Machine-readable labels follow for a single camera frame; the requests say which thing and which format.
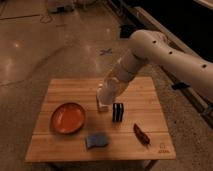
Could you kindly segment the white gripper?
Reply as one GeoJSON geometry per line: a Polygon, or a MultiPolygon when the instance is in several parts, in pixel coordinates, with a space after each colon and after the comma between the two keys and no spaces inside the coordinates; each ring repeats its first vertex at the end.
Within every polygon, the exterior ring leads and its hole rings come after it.
{"type": "Polygon", "coordinates": [[[115,65],[107,75],[107,86],[110,88],[127,87],[134,78],[133,73],[121,65],[115,65]]]}

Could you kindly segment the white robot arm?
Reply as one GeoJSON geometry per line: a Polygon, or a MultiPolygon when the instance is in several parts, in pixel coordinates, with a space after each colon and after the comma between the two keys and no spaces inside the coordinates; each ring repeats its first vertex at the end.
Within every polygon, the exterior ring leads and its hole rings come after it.
{"type": "Polygon", "coordinates": [[[129,48],[130,54],[121,57],[112,69],[119,81],[133,80],[143,60],[149,60],[213,101],[213,63],[172,48],[158,31],[135,31],[129,38],[129,48]]]}

